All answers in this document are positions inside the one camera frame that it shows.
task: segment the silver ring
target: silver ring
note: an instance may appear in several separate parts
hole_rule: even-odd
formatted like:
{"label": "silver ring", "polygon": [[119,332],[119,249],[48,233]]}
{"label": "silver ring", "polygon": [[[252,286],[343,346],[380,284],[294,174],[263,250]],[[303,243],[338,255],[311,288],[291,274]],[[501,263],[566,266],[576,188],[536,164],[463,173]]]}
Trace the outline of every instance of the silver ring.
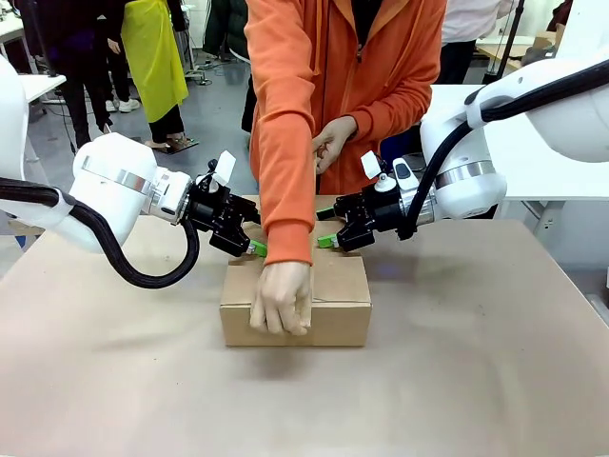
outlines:
{"label": "silver ring", "polygon": [[490,160],[483,160],[467,165],[461,165],[440,174],[436,178],[436,189],[441,189],[463,179],[474,178],[483,174],[495,173],[495,167]]}
{"label": "silver ring", "polygon": [[128,189],[143,193],[144,195],[148,194],[152,184],[143,177],[131,173],[125,169],[116,169],[106,163],[100,163],[97,165],[97,162],[99,161],[91,159],[90,156],[87,156],[87,158],[85,158],[85,162],[83,163],[83,170],[96,174],[101,178],[106,178],[109,181],[124,186]]}

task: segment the white wall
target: white wall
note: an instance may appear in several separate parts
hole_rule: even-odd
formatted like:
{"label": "white wall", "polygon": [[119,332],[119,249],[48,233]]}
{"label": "white wall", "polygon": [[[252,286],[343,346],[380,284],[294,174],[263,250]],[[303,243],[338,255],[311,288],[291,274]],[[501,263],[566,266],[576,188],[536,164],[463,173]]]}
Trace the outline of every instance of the white wall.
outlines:
{"label": "white wall", "polygon": [[188,16],[190,18],[190,43],[194,48],[201,48],[203,46],[203,36],[205,35],[206,22],[207,22],[207,10],[209,8],[210,0],[186,0],[185,4],[193,5]]}

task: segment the person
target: person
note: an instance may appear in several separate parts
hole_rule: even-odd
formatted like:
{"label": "person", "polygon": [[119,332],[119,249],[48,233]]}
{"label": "person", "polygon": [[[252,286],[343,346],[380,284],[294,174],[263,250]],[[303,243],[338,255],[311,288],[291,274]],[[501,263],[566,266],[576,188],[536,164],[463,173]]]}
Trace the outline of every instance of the person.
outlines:
{"label": "person", "polygon": [[188,97],[171,27],[186,29],[180,0],[109,0],[106,18],[108,46],[115,54],[125,52],[144,105],[152,133],[146,145],[173,153],[197,144],[186,138],[179,108]]}
{"label": "person", "polygon": [[569,14],[571,14],[571,8],[573,7],[573,0],[564,0],[560,5],[552,10],[552,20],[548,24],[547,31],[557,31],[557,25],[567,25],[569,20]]}
{"label": "person", "polygon": [[29,39],[30,43],[36,44],[32,51],[42,55],[44,44],[49,64],[66,76],[66,82],[60,89],[68,106],[76,147],[79,149],[91,141],[85,88],[98,129],[109,133],[112,125],[102,89],[103,70],[93,47],[95,21],[100,11],[82,0],[47,0],[37,2],[37,8],[33,2],[22,3],[26,35],[40,38]]}
{"label": "person", "polygon": [[[245,27],[247,23],[246,0],[211,0],[207,19],[203,50],[218,55],[226,41],[230,52],[250,64],[247,52]],[[247,84],[246,104],[241,118],[241,129],[251,133],[256,108],[256,93],[251,75]]]}
{"label": "person", "polygon": [[440,76],[436,84],[463,84],[476,50],[476,40],[493,31],[498,19],[515,6],[513,0],[448,0],[442,25]]}
{"label": "person", "polygon": [[250,162],[268,235],[250,325],[302,335],[310,325],[314,166],[324,194],[370,184],[361,156],[429,108],[445,0],[248,0],[248,7],[258,96]]}
{"label": "person", "polygon": [[[123,42],[118,41],[119,48],[123,47]],[[108,19],[106,16],[100,16],[97,19],[97,27],[95,29],[95,52],[102,59],[102,85],[106,99],[107,112],[132,112],[140,108],[140,102],[131,98],[129,92],[128,66],[125,55],[122,53],[114,53],[108,45]],[[108,70],[112,73],[112,81],[108,75]],[[116,98],[112,93],[112,85],[116,91]]]}

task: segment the sneaker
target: sneaker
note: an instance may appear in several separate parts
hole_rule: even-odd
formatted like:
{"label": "sneaker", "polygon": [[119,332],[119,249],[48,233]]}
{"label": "sneaker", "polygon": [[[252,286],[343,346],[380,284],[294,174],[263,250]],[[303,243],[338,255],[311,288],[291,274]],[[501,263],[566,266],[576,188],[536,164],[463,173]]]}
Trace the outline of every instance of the sneaker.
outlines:
{"label": "sneaker", "polygon": [[140,102],[129,98],[127,102],[121,101],[118,105],[118,110],[121,112],[132,112],[135,109],[140,108]]}
{"label": "sneaker", "polygon": [[116,112],[117,108],[118,108],[117,104],[114,103],[114,100],[106,100],[106,111],[107,112]]}

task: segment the finger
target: finger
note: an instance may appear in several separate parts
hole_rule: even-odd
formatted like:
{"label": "finger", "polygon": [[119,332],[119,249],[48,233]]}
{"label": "finger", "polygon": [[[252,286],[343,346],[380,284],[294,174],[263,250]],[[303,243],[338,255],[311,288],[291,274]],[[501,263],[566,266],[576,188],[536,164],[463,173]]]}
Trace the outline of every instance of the finger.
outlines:
{"label": "finger", "polygon": [[279,316],[279,311],[276,306],[265,306],[266,325],[268,331],[275,335],[281,335],[284,332],[282,320]]}
{"label": "finger", "polygon": [[292,335],[306,335],[306,328],[301,326],[300,319],[296,315],[295,304],[291,306],[282,306],[279,308],[279,315],[282,318],[284,328]]}
{"label": "finger", "polygon": [[328,140],[327,135],[322,130],[322,132],[319,135],[317,135],[315,138],[313,138],[313,151],[315,152],[319,148],[321,148],[327,140]]}
{"label": "finger", "polygon": [[334,163],[335,158],[332,157],[332,154],[327,153],[320,159],[320,162],[317,164],[317,171],[319,174],[324,173],[327,169],[330,168],[330,165]]}
{"label": "finger", "polygon": [[296,313],[300,319],[301,326],[311,328],[311,308],[312,308],[311,291],[303,297],[296,300]]}
{"label": "finger", "polygon": [[256,292],[254,303],[249,311],[249,326],[264,333],[268,331],[265,321],[265,306],[263,305],[260,292]]}

